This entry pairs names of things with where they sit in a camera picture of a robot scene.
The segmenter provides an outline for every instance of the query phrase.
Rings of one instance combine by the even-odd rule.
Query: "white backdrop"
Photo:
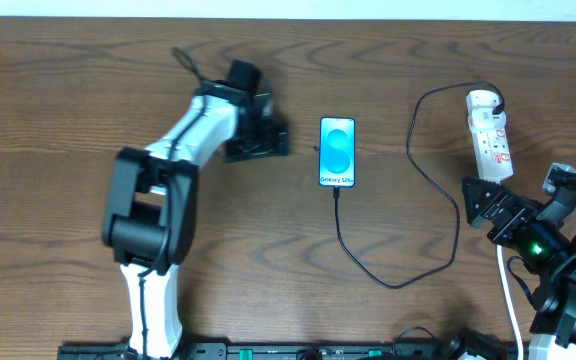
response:
[[[0,16],[576,21],[576,0],[0,0]]]

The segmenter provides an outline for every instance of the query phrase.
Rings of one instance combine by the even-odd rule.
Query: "wooden table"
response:
[[[494,82],[507,99],[508,185],[543,201],[550,163],[576,167],[576,24],[0,18],[0,358],[50,359],[64,342],[130,335],[126,285],[100,226],[117,151],[158,139],[188,109],[196,82],[173,45],[211,78],[232,59],[256,63],[292,141],[288,157],[215,157],[202,171],[180,273],[186,331],[388,341],[414,325],[443,336],[469,326],[512,339],[485,230],[463,221],[452,267],[384,290],[337,243],[313,145],[323,115],[356,118],[357,185],[340,199],[348,246],[389,282],[437,267],[455,213],[406,159],[417,99]],[[476,175],[467,91],[429,98],[413,139],[419,165],[460,204],[460,179]],[[576,233],[576,212],[563,232]],[[528,340],[534,312],[512,289]]]

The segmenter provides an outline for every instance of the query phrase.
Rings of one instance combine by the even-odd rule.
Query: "green light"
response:
[[[539,255],[539,254],[541,254],[542,251],[544,251],[544,249],[542,249],[541,246],[539,246],[537,244],[533,245],[532,252]]]

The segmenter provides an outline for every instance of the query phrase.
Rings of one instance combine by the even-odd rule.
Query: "phone screen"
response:
[[[355,120],[321,119],[319,185],[355,185]]]

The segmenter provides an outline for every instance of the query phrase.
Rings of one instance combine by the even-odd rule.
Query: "power strip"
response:
[[[468,127],[472,132],[479,178],[500,183],[513,174],[506,136],[506,112],[494,115],[499,96],[488,90],[474,90],[466,96]]]

